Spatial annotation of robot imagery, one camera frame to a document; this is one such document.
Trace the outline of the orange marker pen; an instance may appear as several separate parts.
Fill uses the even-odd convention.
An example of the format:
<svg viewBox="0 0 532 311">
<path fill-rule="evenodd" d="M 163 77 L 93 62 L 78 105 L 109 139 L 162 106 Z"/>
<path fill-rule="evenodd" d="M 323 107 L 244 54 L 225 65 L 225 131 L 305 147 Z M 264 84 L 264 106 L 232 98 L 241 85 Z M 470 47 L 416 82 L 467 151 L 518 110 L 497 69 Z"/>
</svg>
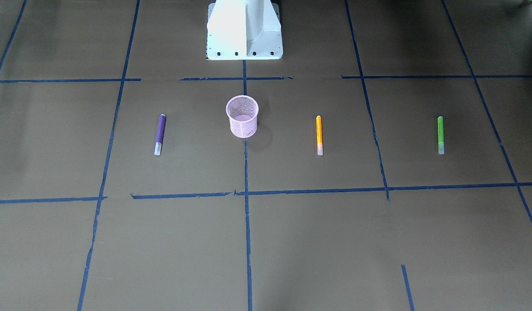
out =
<svg viewBox="0 0 532 311">
<path fill-rule="evenodd" d="M 316 116 L 316 152 L 318 156 L 323 156 L 323 118 Z"/>
</svg>

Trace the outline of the green marker pen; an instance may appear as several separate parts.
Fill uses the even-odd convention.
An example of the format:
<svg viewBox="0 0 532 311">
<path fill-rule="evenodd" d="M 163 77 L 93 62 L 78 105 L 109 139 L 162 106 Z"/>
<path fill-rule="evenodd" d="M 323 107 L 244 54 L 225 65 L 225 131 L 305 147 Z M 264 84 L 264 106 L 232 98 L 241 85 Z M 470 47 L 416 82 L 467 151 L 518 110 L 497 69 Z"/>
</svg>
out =
<svg viewBox="0 0 532 311">
<path fill-rule="evenodd" d="M 437 151 L 442 155 L 445 153 L 444 149 L 444 118 L 438 116 L 437 118 Z"/>
</svg>

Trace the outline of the pink mesh pen holder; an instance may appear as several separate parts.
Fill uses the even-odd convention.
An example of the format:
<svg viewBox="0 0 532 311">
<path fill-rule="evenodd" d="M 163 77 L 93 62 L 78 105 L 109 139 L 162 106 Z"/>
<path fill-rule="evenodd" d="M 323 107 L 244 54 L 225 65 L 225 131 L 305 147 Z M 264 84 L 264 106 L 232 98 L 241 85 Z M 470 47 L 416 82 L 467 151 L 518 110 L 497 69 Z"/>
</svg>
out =
<svg viewBox="0 0 532 311">
<path fill-rule="evenodd" d="M 230 122 L 230 130 L 238 138 L 246 139 L 257 131 L 257 117 L 260 107 L 250 96 L 232 97 L 226 104 L 226 114 Z"/>
</svg>

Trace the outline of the purple marker pen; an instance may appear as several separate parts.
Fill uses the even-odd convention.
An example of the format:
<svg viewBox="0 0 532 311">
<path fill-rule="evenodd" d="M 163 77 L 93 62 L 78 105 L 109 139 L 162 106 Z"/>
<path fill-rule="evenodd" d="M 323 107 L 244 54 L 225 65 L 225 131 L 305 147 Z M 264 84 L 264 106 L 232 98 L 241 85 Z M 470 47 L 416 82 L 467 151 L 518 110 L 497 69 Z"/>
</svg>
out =
<svg viewBox="0 0 532 311">
<path fill-rule="evenodd" d="M 165 114 L 160 114 L 158 118 L 157 134 L 156 134 L 155 147 L 154 147 L 155 156 L 161 155 L 166 122 L 167 122 L 167 116 Z"/>
</svg>

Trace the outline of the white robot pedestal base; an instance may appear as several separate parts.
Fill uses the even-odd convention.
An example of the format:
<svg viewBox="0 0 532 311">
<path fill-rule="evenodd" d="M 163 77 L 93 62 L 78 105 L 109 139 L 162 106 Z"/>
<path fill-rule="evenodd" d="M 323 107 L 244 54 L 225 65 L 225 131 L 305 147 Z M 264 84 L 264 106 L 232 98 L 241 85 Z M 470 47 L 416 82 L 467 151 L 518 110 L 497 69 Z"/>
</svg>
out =
<svg viewBox="0 0 532 311">
<path fill-rule="evenodd" d="M 209 60 L 278 60 L 284 54 L 279 4 L 217 0 L 208 5 Z"/>
</svg>

